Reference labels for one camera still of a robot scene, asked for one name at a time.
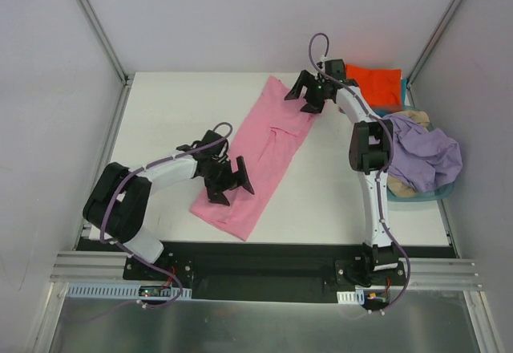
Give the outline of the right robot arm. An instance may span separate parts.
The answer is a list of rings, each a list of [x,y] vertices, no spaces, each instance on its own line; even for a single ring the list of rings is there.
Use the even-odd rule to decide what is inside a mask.
[[[362,254],[343,269],[343,277],[369,287],[386,279],[399,266],[399,249],[390,235],[387,179],[393,157],[393,124],[378,116],[362,95],[356,80],[346,75],[341,59],[317,65],[313,75],[300,72],[286,100],[305,99],[302,112],[319,114],[325,102],[333,101],[353,125],[349,144],[349,166],[362,187],[366,235]]]

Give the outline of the pink t shirt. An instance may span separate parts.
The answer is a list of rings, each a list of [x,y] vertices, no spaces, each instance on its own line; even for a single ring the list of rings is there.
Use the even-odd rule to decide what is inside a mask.
[[[231,190],[225,206],[208,202],[202,192],[190,207],[191,214],[242,241],[248,240],[316,119],[301,111],[300,100],[286,101],[288,92],[279,79],[268,77],[230,144],[231,159],[244,157],[254,193]]]

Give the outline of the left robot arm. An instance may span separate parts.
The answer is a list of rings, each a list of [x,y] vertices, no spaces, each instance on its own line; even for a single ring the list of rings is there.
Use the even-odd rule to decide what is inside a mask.
[[[236,158],[236,169],[228,157],[228,138],[208,130],[203,138],[183,144],[170,155],[149,164],[129,168],[118,162],[101,173],[86,204],[83,219],[97,228],[102,243],[118,245],[143,259],[141,269],[153,280],[164,278],[169,260],[161,255],[164,245],[143,226],[150,196],[182,181],[200,177],[207,202],[217,209],[231,207],[228,192],[254,189],[244,157]]]

